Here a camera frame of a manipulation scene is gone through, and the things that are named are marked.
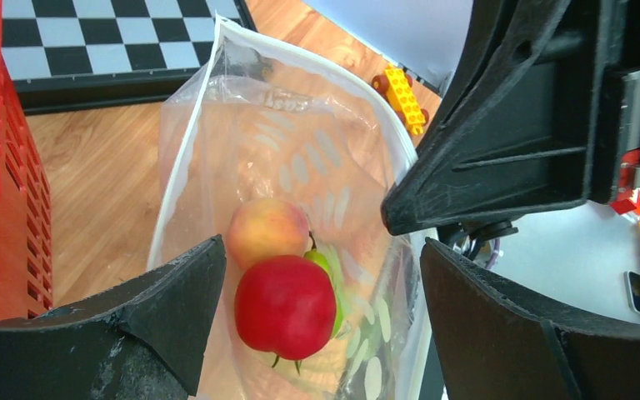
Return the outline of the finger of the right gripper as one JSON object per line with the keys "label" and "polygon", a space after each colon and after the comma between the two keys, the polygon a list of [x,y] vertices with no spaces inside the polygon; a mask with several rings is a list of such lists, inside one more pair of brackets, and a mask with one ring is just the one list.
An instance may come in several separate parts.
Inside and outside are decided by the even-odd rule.
{"label": "finger of the right gripper", "polygon": [[393,234],[608,200],[595,153],[621,1],[476,1],[416,163],[385,197]]}

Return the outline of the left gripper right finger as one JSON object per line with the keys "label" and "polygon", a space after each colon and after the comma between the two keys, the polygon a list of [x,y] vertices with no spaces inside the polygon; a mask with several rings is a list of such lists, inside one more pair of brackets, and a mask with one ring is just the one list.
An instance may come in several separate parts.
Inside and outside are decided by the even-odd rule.
{"label": "left gripper right finger", "polygon": [[435,239],[420,257],[451,399],[640,399],[640,325],[546,297]]}

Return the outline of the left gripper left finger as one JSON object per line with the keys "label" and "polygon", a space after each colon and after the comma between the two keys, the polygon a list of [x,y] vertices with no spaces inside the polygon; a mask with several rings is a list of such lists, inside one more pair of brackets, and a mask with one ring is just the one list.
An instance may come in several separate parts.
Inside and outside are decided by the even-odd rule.
{"label": "left gripper left finger", "polygon": [[1,320],[0,399],[190,398],[226,264],[214,236],[81,301]]}

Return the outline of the red apple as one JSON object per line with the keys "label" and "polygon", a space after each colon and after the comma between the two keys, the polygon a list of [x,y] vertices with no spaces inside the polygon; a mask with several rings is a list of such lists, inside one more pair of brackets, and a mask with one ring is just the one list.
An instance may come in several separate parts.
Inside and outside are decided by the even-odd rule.
{"label": "red apple", "polygon": [[335,316],[328,275],[300,256],[272,257],[250,267],[234,296],[234,321],[242,342],[289,361],[322,350]]}

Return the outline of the peach fruit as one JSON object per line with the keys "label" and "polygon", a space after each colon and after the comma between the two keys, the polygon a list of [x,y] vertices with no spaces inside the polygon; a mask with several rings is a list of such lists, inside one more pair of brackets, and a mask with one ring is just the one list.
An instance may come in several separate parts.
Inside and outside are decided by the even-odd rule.
{"label": "peach fruit", "polygon": [[303,255],[309,232],[308,217],[299,206],[281,198],[259,198],[233,213],[225,245],[237,266],[246,270],[279,255]]}

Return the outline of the green pear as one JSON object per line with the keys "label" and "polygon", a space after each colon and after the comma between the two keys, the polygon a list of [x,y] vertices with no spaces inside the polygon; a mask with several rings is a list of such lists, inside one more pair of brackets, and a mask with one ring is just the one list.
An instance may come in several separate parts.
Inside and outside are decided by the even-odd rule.
{"label": "green pear", "polygon": [[334,282],[333,271],[329,265],[329,262],[325,257],[325,255],[318,250],[318,245],[315,240],[315,237],[313,236],[313,233],[309,232],[308,236],[310,238],[311,245],[310,245],[310,249],[304,253],[303,257],[317,264],[328,275],[330,283],[332,284],[332,289],[334,292],[334,297],[336,302],[336,316],[333,324],[331,338],[335,338],[338,335],[343,325],[343,319],[344,319],[343,308],[340,302],[339,293],[338,293],[336,284]]}

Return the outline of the clear polka dot zip bag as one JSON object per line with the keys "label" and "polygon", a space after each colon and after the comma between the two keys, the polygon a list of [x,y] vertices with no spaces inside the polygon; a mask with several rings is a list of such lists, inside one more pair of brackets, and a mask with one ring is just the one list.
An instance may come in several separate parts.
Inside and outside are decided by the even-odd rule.
{"label": "clear polka dot zip bag", "polygon": [[216,16],[209,61],[161,110],[162,202],[148,267],[225,234],[256,198],[299,206],[337,284],[342,324],[299,367],[239,339],[226,269],[196,399],[416,399],[431,328],[419,267],[433,230],[394,237],[380,205],[416,162],[409,136],[361,78]]}

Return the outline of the black white chessboard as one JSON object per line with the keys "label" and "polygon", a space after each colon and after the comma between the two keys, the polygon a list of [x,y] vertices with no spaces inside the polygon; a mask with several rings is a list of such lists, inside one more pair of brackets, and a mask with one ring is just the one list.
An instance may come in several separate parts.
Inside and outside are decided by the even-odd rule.
{"label": "black white chessboard", "polygon": [[2,56],[28,115],[162,101],[209,59],[214,18],[244,1],[11,0]]}

